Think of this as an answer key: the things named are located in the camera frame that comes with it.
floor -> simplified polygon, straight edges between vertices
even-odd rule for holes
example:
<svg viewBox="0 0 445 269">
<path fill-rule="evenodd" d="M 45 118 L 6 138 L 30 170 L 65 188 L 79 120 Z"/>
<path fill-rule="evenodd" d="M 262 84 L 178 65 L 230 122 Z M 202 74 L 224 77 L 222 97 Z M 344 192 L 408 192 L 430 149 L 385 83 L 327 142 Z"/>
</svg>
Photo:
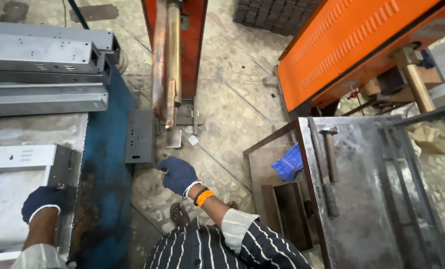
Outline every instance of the floor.
<svg viewBox="0 0 445 269">
<path fill-rule="evenodd" d="M 28 3 L 25 23 L 52 24 L 80 27 L 70 20 L 66 1 Z M 113 4 L 119 16 L 114 20 L 90 21 L 91 29 L 114 31 L 129 61 L 124 79 L 131 90 L 139 91 L 140 107 L 150 105 L 151 52 L 145 19 L 139 0 L 78 0 L 79 6 Z M 4 1 L 0 1 L 0 13 Z M 204 185 L 208 186 L 224 202 L 236 201 L 240 209 L 254 212 L 248 162 L 243 150 L 272 133 L 272 126 L 281 126 L 285 121 L 281 110 L 281 96 L 274 88 L 265 88 L 262 78 L 272 74 L 278 57 L 291 40 L 270 33 L 233 23 L 233 1 L 209 0 L 204 29 L 198 82 L 198 107 L 206 120 L 200 127 L 198 144 L 192 146 L 183 130 L 184 147 L 180 150 L 166 149 L 165 137 L 157 138 L 157 159 L 172 155 L 191 163 Z M 357 107 L 357 99 L 343 99 L 338 114 Z M 445 145 L 445 125 L 435 129 L 444 130 L 437 139 Z M 445 224 L 445 155 L 420 156 L 427 185 L 436 200 L 437 208 Z M 190 200 L 182 200 L 164 188 L 161 173 L 154 169 L 135 168 L 132 193 L 133 240 L 130 243 L 132 268 L 140 268 L 154 244 L 173 229 L 169 207 L 182 202 L 190 217 L 199 216 L 202 223 L 212 224 L 207 215 L 193 206 Z M 318 255 L 312 259 L 315 268 L 321 268 Z"/>
</svg>

metal table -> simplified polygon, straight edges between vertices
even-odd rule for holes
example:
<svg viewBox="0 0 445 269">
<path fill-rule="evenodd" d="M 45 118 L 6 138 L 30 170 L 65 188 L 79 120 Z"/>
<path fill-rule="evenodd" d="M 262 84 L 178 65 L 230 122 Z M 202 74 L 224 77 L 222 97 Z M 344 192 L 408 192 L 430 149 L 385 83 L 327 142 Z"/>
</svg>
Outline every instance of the metal table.
<svg viewBox="0 0 445 269">
<path fill-rule="evenodd" d="M 0 118 L 0 146 L 61 144 L 72 150 L 69 210 L 61 216 L 58 252 L 79 268 L 115 265 L 126 255 L 130 238 L 131 171 L 124 149 L 128 110 L 137 104 L 114 66 L 111 76 L 106 111 Z M 42 176 L 42 171 L 0 174 L 0 187 L 5 184 L 3 189 L 16 194 L 5 212 L 11 221 L 0 222 L 11 232 L 0 240 L 23 244 L 28 226 L 20 210 L 38 186 L 34 179 Z M 0 268 L 11 264 L 0 262 Z"/>
<path fill-rule="evenodd" d="M 339 182 L 332 184 L 340 214 L 335 218 L 327 213 L 307 118 L 296 119 L 243 152 L 260 154 L 263 145 L 295 132 L 326 269 L 445 268 L 445 232 L 403 125 L 391 125 L 400 119 L 314 118 L 318 131 L 339 128 L 333 136 L 339 170 Z"/>
</svg>

blue work glove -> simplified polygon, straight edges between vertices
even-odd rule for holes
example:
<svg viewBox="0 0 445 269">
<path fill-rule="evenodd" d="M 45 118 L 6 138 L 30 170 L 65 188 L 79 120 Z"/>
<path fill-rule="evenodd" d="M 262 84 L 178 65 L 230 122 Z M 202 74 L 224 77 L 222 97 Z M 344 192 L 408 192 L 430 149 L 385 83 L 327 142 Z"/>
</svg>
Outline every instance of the blue work glove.
<svg viewBox="0 0 445 269">
<path fill-rule="evenodd" d="M 155 168 L 167 172 L 163 178 L 163 186 L 181 196 L 187 196 L 190 187 L 201 183 L 194 167 L 174 156 L 162 160 L 156 164 Z"/>
<path fill-rule="evenodd" d="M 55 187 L 38 187 L 29 194 L 23 203 L 23 221 L 29 224 L 33 216 L 44 207 L 56 207 L 58 208 L 58 214 L 60 214 L 65 202 L 65 195 L 66 190 L 57 190 Z"/>
</svg>

worker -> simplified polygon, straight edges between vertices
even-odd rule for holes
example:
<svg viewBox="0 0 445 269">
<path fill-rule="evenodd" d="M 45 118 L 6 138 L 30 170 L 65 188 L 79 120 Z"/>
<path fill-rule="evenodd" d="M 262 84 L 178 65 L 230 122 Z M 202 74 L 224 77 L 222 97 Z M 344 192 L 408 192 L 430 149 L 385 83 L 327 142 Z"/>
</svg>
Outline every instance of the worker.
<svg viewBox="0 0 445 269">
<path fill-rule="evenodd" d="M 297 248 L 283 236 L 259 222 L 259 216 L 230 208 L 198 180 L 189 163 L 170 156 L 156 165 L 166 172 L 163 186 L 189 197 L 216 226 L 190 220 L 184 206 L 172 205 L 170 215 L 176 228 L 156 244 L 144 269 L 309 269 Z M 28 238 L 13 269 L 66 268 L 53 247 L 57 217 L 64 191 L 39 187 L 22 208 L 29 225 Z"/>
</svg>

stack of metal parts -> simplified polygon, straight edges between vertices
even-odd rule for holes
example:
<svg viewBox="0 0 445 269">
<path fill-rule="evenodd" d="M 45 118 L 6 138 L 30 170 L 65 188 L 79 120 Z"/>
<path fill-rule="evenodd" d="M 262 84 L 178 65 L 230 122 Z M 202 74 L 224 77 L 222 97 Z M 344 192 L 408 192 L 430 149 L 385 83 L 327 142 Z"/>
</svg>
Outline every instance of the stack of metal parts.
<svg viewBox="0 0 445 269">
<path fill-rule="evenodd" d="M 113 32 L 0 22 L 0 116 L 106 110 L 120 51 Z"/>
<path fill-rule="evenodd" d="M 320 0 L 236 0 L 234 22 L 276 34 L 295 35 Z"/>
</svg>

